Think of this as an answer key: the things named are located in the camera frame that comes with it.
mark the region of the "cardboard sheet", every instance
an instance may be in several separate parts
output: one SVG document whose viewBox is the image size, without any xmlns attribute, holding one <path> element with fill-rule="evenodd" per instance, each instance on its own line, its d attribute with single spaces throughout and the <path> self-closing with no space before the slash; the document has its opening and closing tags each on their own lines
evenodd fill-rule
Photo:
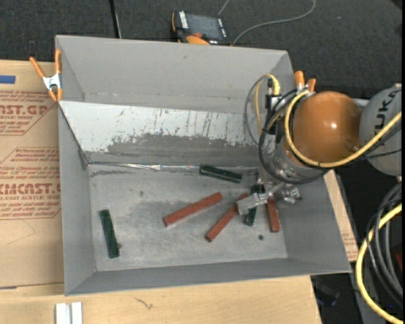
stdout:
<svg viewBox="0 0 405 324">
<path fill-rule="evenodd" d="M 29 61 L 0 61 L 0 75 L 16 77 L 0 84 L 0 288 L 61 282 L 57 105 Z"/>
</svg>

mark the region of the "cardboard box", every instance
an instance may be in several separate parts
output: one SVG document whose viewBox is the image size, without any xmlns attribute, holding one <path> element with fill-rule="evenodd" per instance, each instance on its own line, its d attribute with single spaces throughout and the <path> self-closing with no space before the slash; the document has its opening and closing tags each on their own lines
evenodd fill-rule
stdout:
<svg viewBox="0 0 405 324">
<path fill-rule="evenodd" d="M 350 271 L 323 178 L 300 185 L 303 200 L 294 206 L 279 202 L 280 233 L 269 232 L 259 210 L 254 227 L 237 217 L 217 241 L 204 239 L 256 181 L 244 102 L 265 73 L 283 92 L 294 87 L 285 51 L 56 41 L 66 294 Z M 243 180 L 201 177 L 194 170 L 202 163 L 235 169 Z M 221 203 L 165 228 L 163 216 L 215 192 L 224 195 Z M 121 244 L 114 259 L 99 217 L 104 209 Z"/>
<path fill-rule="evenodd" d="M 57 105 L 30 62 L 0 61 L 0 76 L 15 76 L 0 84 L 0 288 L 61 282 Z"/>
</svg>

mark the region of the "black wire bundle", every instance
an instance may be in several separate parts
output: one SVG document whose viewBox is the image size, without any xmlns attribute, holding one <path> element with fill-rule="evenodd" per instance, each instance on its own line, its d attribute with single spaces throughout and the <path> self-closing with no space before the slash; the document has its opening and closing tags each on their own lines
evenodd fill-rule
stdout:
<svg viewBox="0 0 405 324">
<path fill-rule="evenodd" d="M 382 232 L 379 227 L 381 218 L 394 207 L 402 202 L 402 183 L 393 186 L 390 191 L 384 196 L 377 212 L 372 216 L 367 225 L 366 241 L 371 265 L 375 275 L 381 285 L 385 288 L 389 296 L 403 310 L 403 287 L 393 265 L 392 254 L 390 252 L 390 222 L 385 224 L 383 249 L 381 248 Z M 373 244 L 369 244 L 369 232 L 374 229 Z"/>
</svg>

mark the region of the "gray box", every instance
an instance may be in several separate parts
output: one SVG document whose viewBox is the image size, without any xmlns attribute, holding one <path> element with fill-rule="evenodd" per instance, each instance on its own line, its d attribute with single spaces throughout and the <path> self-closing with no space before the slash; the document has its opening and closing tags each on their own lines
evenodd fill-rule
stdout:
<svg viewBox="0 0 405 324">
<path fill-rule="evenodd" d="M 279 233 L 270 233 L 261 207 L 253 227 L 237 216 L 212 243 L 204 239 L 255 183 L 244 102 L 266 73 L 282 93 L 294 88 L 285 51 L 75 36 L 57 36 L 56 46 L 66 294 L 350 272 L 322 178 L 300 185 L 295 205 L 278 203 Z M 237 171 L 242 181 L 201 176 L 202 164 Z M 163 225 L 215 192 L 220 203 Z M 113 259 L 103 209 L 120 243 Z"/>
</svg>

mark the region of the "black cable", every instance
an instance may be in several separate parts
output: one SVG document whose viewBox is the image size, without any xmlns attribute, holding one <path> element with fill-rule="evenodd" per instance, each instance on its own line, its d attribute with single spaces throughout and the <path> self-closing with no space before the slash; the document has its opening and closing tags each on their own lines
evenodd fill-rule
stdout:
<svg viewBox="0 0 405 324">
<path fill-rule="evenodd" d="M 402 183 L 396 184 L 394 186 L 394 193 L 398 194 L 399 191 L 402 191 Z M 398 295 L 400 296 L 400 298 L 403 299 L 403 289 L 402 286 L 400 285 L 399 281 L 396 280 L 392 277 L 391 273 L 389 272 L 387 266 L 385 265 L 385 261 L 381 252 L 381 245 L 379 242 L 379 234 L 378 234 L 378 227 L 379 227 L 379 222 L 381 221 L 382 215 L 383 215 L 383 209 L 385 209 L 387 206 L 386 205 L 382 205 L 381 210 L 379 212 L 379 214 L 376 217 L 375 220 L 375 253 L 377 255 L 377 260 L 379 262 L 379 266 L 385 276 L 385 278 L 388 280 L 388 282 L 390 283 L 390 286 L 398 293 Z"/>
<path fill-rule="evenodd" d="M 388 151 L 386 153 L 381 153 L 381 154 L 376 154 L 376 155 L 371 155 L 371 156 L 362 156 L 362 157 L 358 157 L 357 159 L 353 160 L 352 162 L 365 161 L 365 160 L 369 160 L 369 159 L 377 159 L 378 157 L 384 157 L 384 156 L 400 153 L 401 151 L 402 151 L 402 149 L 399 148 L 398 150 Z"/>
<path fill-rule="evenodd" d="M 376 213 L 372 216 L 371 220 L 369 220 L 368 224 L 367 224 L 367 228 L 366 228 L 366 242 L 367 242 L 367 250 L 369 252 L 369 256 L 371 258 L 371 264 L 373 267 L 373 271 L 375 272 L 375 275 L 377 276 L 379 282 L 381 283 L 381 285 L 384 287 L 385 291 L 389 294 L 390 298 L 393 299 L 396 304 L 399 305 L 399 307 L 401 309 L 403 309 L 403 304 L 402 301 L 393 293 L 392 289 L 389 287 L 389 285 L 387 284 L 386 280 L 384 279 L 384 277 L 382 276 L 382 274 L 379 272 L 378 266 L 377 266 L 377 262 L 375 260 L 375 257 L 373 255 L 373 250 L 371 247 L 371 244 L 369 243 L 369 233 L 372 230 L 372 226 L 373 226 L 373 222 L 376 218 Z"/>
<path fill-rule="evenodd" d="M 368 249 L 368 252 L 369 252 L 369 256 L 371 258 L 372 267 L 373 267 L 373 270 L 375 272 L 375 275 L 377 276 L 377 278 L 378 278 L 379 282 L 381 283 L 381 285 L 385 288 L 387 293 L 390 295 L 390 297 L 394 301 L 396 301 L 396 303 L 399 305 L 400 308 L 403 309 L 403 304 L 402 304 L 403 296 L 401 294 L 399 296 L 396 296 L 393 293 L 392 289 L 394 287 L 395 282 L 391 279 L 391 277 L 389 277 L 389 279 L 386 279 L 381 274 L 381 272 L 379 271 L 379 268 L 378 268 L 377 261 L 375 260 L 375 257 L 374 257 L 372 246 L 369 243 L 369 233 L 370 233 L 370 231 L 372 229 L 372 225 L 374 226 L 374 237 L 375 237 L 375 239 L 379 238 L 379 236 L 378 236 L 379 222 L 378 223 L 376 222 L 377 218 L 381 217 L 382 214 L 384 213 L 384 211 L 387 210 L 387 208 L 392 208 L 392 205 L 398 203 L 402 199 L 402 195 L 400 194 L 401 186 L 402 186 L 401 184 L 396 184 L 383 197 L 383 200 L 381 201 L 381 204 L 379 205 L 377 212 L 371 217 L 371 219 L 369 220 L 369 222 L 367 224 L 365 239 L 366 239 L 366 242 L 367 242 L 367 249 Z"/>
<path fill-rule="evenodd" d="M 385 263 L 390 271 L 391 276 L 398 281 L 398 276 L 393 265 L 392 252 L 390 251 L 390 221 L 385 224 L 385 234 L 384 234 L 384 252 L 385 252 Z"/>
<path fill-rule="evenodd" d="M 400 151 L 402 151 L 402 148 L 400 148 L 398 150 L 389 151 L 389 152 L 386 152 L 386 153 L 366 156 L 369 153 L 375 152 L 382 144 L 386 143 L 390 138 L 392 138 L 401 129 L 402 129 L 402 124 L 400 124 L 394 130 L 392 130 L 391 132 L 389 132 L 388 134 L 383 136 L 368 151 L 366 151 L 362 156 L 357 157 L 352 162 L 364 161 L 364 160 L 367 160 L 367 159 L 374 159 L 374 158 L 377 158 L 377 157 L 387 156 L 387 155 L 391 155 L 391 154 L 394 154 L 394 153 L 399 153 Z"/>
</svg>

